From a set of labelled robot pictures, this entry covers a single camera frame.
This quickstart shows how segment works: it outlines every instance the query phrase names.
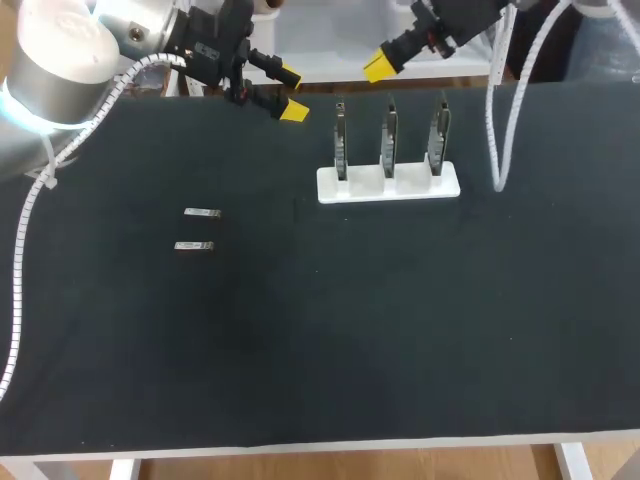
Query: wooden floor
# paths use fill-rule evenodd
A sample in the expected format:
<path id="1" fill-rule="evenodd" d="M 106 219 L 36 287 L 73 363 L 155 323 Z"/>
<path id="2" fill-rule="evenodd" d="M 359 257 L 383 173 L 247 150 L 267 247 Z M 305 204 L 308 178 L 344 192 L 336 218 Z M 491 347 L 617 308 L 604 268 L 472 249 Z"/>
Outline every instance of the wooden floor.
<path id="1" fill-rule="evenodd" d="M 610 480 L 636 442 L 585 444 L 594 480 Z M 76 462 L 80 480 L 108 480 L 110 462 Z M 12 477 L 0 470 L 0 480 Z M 312 453 L 148 460 L 140 480 L 562 480 L 552 446 Z"/>

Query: metal part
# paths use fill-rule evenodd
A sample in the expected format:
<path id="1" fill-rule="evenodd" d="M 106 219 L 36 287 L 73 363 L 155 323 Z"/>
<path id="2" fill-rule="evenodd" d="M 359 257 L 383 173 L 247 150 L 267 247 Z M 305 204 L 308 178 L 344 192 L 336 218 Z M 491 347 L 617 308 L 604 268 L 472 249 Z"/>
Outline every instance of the metal part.
<path id="1" fill-rule="evenodd" d="M 129 38 L 134 42 L 141 42 L 144 40 L 145 32 L 139 27 L 134 27 L 129 30 Z"/>
<path id="2" fill-rule="evenodd" d="M 132 60 L 163 51 L 178 15 L 173 0 L 102 0 L 97 9 L 122 55 Z"/>
<path id="3" fill-rule="evenodd" d="M 214 220 L 220 220 L 222 218 L 221 210 L 209 210 L 206 208 L 187 208 L 184 214 L 188 217 L 207 217 Z"/>
<path id="4" fill-rule="evenodd" d="M 439 177 L 442 175 L 442 164 L 447 150 L 447 138 L 451 125 L 451 111 L 447 99 L 442 94 L 436 106 L 436 113 L 431 121 L 429 131 L 429 144 L 427 145 L 427 157 L 431 166 L 431 173 Z"/>
<path id="5" fill-rule="evenodd" d="M 180 252 L 212 252 L 213 242 L 177 242 L 175 250 Z"/>
<path id="6" fill-rule="evenodd" d="M 347 181 L 347 119 L 345 117 L 344 102 L 336 104 L 336 126 L 334 129 L 335 163 L 338 171 L 338 180 Z"/>
<path id="7" fill-rule="evenodd" d="M 382 148 L 380 162 L 384 178 L 395 177 L 396 154 L 398 152 L 398 112 L 392 96 L 389 96 L 389 107 L 382 124 Z"/>

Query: white table leg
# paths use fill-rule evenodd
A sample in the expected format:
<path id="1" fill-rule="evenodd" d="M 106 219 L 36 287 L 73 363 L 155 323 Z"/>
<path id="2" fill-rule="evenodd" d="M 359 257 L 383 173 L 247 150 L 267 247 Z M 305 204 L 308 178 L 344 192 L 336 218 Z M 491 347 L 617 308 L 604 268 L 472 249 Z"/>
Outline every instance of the white table leg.
<path id="1" fill-rule="evenodd" d="M 563 480 L 593 480 L 581 443 L 557 443 L 554 447 Z"/>
<path id="2" fill-rule="evenodd" d="M 140 460 L 114 460 L 109 480 L 138 480 Z"/>
<path id="3" fill-rule="evenodd" d="M 4 460 L 2 466 L 16 480 L 78 480 L 71 467 L 63 462 Z"/>
<path id="4" fill-rule="evenodd" d="M 637 480 L 640 478 L 640 450 L 625 463 L 611 480 Z"/>

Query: small metal piece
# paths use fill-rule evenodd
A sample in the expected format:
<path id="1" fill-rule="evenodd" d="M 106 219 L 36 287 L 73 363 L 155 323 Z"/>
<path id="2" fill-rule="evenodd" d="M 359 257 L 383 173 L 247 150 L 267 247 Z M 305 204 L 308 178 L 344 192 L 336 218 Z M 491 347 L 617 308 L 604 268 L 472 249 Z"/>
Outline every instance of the small metal piece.
<path id="1" fill-rule="evenodd" d="M 175 249 L 181 252 L 213 251 L 213 242 L 177 242 Z"/>
<path id="2" fill-rule="evenodd" d="M 398 152 L 398 112 L 392 96 L 389 96 L 389 107 L 382 124 L 382 148 L 380 162 L 384 171 L 384 178 L 395 177 L 396 155 Z"/>
<path id="3" fill-rule="evenodd" d="M 220 220 L 222 218 L 221 210 L 210 210 L 206 208 L 187 208 L 184 214 L 189 217 L 207 217 L 214 220 Z"/>
<path id="4" fill-rule="evenodd" d="M 427 145 L 429 166 L 431 167 L 431 173 L 436 177 L 442 175 L 442 164 L 447 150 L 450 125 L 451 110 L 449 110 L 449 104 L 443 93 L 441 99 L 438 100 L 436 112 L 431 121 L 429 144 Z"/>
<path id="5" fill-rule="evenodd" d="M 144 32 L 140 28 L 134 27 L 129 30 L 129 38 L 134 42 L 142 42 L 144 40 Z"/>
<path id="6" fill-rule="evenodd" d="M 335 162 L 338 171 L 338 180 L 347 181 L 347 120 L 345 117 L 344 102 L 336 104 L 336 126 L 334 129 Z"/>

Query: white cable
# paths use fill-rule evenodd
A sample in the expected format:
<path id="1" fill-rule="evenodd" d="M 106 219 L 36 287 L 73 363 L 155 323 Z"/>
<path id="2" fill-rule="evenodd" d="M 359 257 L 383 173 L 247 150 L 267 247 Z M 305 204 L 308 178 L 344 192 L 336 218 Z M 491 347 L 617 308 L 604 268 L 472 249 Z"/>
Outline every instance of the white cable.
<path id="1" fill-rule="evenodd" d="M 165 53 L 150 55 L 139 62 L 136 62 L 129 70 L 127 70 L 127 73 L 124 74 L 122 79 L 109 94 L 104 105 L 100 108 L 100 111 L 90 121 L 89 126 L 80 132 L 80 134 L 56 156 L 56 167 L 69 158 L 69 156 L 98 128 L 106 118 L 109 111 L 113 108 L 113 105 L 116 103 L 120 95 L 122 95 L 126 86 L 133 81 L 136 75 L 145 68 L 157 64 L 174 65 L 179 67 L 186 66 L 183 58 Z M 22 207 L 22 213 L 20 214 L 20 221 L 18 223 L 16 247 L 13 257 L 13 328 L 11 332 L 9 358 L 2 376 L 2 381 L 0 381 L 0 401 L 2 401 L 7 393 L 7 389 L 11 383 L 11 378 L 13 377 L 13 372 L 16 368 L 16 362 L 18 361 L 20 335 L 22 333 L 22 268 L 25 241 L 27 238 L 27 227 L 29 226 L 29 219 L 31 218 L 31 212 L 33 211 L 38 194 L 49 179 L 50 173 L 50 170 L 45 167 L 42 172 L 40 172 L 40 175 L 38 175 L 38 178 L 36 178 L 35 182 L 31 186 L 31 190 L 29 190 L 24 206 Z"/>
<path id="2" fill-rule="evenodd" d="M 491 57 L 491 71 L 489 72 L 489 84 L 487 86 L 487 98 L 485 105 L 485 123 L 487 126 L 487 139 L 489 141 L 489 154 L 491 157 L 491 176 L 494 186 L 500 178 L 500 166 L 498 163 L 498 147 L 496 145 L 496 133 L 493 125 L 493 95 L 502 83 L 504 66 L 506 65 L 511 37 L 516 21 L 517 10 L 513 5 L 506 8 L 504 17 L 497 25 L 496 38 L 493 42 L 493 56 Z"/>
<path id="3" fill-rule="evenodd" d="M 509 177 L 509 170 L 511 168 L 511 153 L 513 151 L 513 141 L 515 139 L 516 127 L 518 126 L 518 118 L 520 116 L 520 109 L 522 108 L 522 101 L 529 85 L 529 78 L 533 72 L 533 67 L 538 59 L 538 54 L 542 49 L 544 41 L 547 39 L 549 32 L 555 25 L 560 15 L 569 8 L 572 0 L 560 0 L 558 5 L 551 11 L 544 24 L 540 28 L 540 31 L 536 35 L 527 59 L 524 62 L 522 73 L 520 75 L 520 81 L 516 88 L 516 93 L 513 97 L 513 103 L 511 105 L 511 112 L 509 114 L 509 122 L 507 124 L 507 133 L 504 138 L 504 148 L 502 150 L 502 169 L 499 168 L 498 151 L 496 147 L 495 131 L 493 128 L 493 89 L 495 85 L 489 85 L 490 92 L 487 92 L 487 111 L 486 111 L 486 124 L 487 124 L 487 139 L 489 142 L 489 154 L 491 156 L 491 173 L 493 176 L 493 186 L 496 192 L 502 192 L 504 186 L 507 183 Z"/>
<path id="4" fill-rule="evenodd" d="M 609 4 L 611 10 L 613 10 L 613 13 L 620 22 L 620 25 L 622 25 L 625 33 L 631 39 L 631 43 L 633 43 L 636 52 L 638 52 L 638 55 L 640 55 L 640 33 L 638 33 L 635 26 L 633 25 L 631 17 L 629 16 L 629 12 L 627 12 L 620 0 L 607 0 L 607 3 Z"/>

